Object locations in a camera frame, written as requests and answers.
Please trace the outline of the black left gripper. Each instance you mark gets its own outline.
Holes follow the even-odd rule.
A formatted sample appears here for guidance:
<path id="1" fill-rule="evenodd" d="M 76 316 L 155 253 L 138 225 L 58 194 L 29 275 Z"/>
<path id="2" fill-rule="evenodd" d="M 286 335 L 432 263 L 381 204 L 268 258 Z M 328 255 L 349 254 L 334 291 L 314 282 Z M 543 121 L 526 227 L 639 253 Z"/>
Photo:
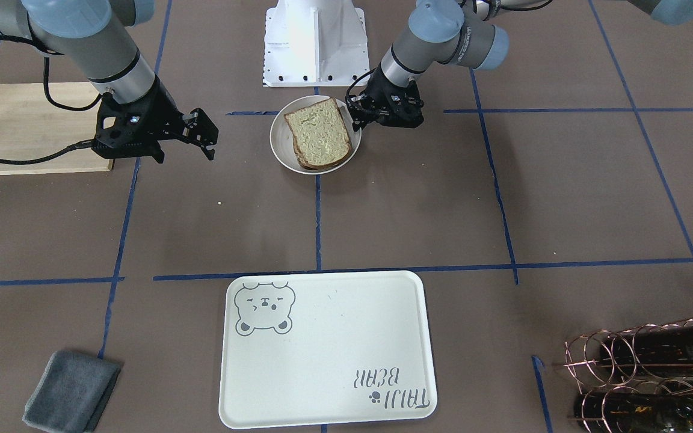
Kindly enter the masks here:
<path id="1" fill-rule="evenodd" d="M 369 77 L 365 90 L 357 96 L 350 91 L 361 79 Z M 382 126 L 416 128 L 424 122 L 424 101 L 415 80 L 407 86 L 395 85 L 380 67 L 358 77 L 346 91 L 346 105 L 354 132 L 375 121 Z"/>

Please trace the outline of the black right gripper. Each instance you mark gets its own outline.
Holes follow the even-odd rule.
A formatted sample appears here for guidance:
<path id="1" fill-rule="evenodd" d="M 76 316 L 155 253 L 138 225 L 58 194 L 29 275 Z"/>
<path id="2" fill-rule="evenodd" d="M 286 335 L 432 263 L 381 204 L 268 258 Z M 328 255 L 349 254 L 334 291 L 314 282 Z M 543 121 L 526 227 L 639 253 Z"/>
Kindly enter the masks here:
<path id="1" fill-rule="evenodd" d="M 155 77 L 149 91 L 134 102 L 116 102 L 108 91 L 103 94 L 91 150 L 105 159 L 151 157 L 162 164 L 165 153 L 159 142 L 179 140 L 197 146 L 212 161 L 218 138 L 219 129 L 204 110 L 179 112 Z"/>

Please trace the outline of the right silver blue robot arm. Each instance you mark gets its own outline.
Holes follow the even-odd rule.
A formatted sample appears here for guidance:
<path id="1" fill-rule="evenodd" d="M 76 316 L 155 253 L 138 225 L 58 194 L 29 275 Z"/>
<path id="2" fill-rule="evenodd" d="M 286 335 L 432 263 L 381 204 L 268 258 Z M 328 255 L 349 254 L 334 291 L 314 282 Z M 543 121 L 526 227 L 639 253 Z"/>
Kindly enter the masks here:
<path id="1" fill-rule="evenodd" d="M 128 33 L 148 22 L 154 1 L 0 1 L 0 40 L 24 43 L 43 58 L 42 88 L 49 91 L 49 61 L 72 60 L 98 96 L 96 132 L 49 156 L 0 164 L 42 164 L 75 150 L 104 159 L 152 157 L 161 164 L 161 141 L 197 146 L 213 160 L 219 129 L 200 108 L 178 110 L 161 79 Z"/>

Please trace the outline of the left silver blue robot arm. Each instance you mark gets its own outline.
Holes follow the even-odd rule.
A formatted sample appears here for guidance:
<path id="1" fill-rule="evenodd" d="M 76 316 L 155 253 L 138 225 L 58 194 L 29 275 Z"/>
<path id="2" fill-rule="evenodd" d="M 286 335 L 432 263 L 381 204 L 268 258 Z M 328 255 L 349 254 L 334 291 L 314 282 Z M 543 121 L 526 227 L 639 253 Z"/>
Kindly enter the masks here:
<path id="1" fill-rule="evenodd" d="M 425 122 L 371 125 L 371 143 L 549 147 L 643 143 L 693 146 L 693 20 L 658 22 L 626 1 L 555 1 L 509 11 L 495 70 L 434 65 L 420 80 Z"/>

